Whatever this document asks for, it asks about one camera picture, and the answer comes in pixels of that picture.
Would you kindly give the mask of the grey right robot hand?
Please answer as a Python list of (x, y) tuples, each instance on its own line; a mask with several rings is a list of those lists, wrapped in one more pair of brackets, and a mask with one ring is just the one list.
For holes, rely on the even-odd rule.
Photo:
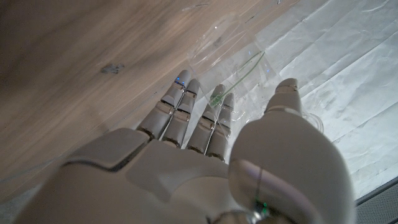
[(183, 70), (136, 129), (64, 159), (16, 223), (354, 223), (345, 161), (303, 117), (297, 84), (281, 81), (232, 146), (233, 94), (184, 144), (199, 84)]

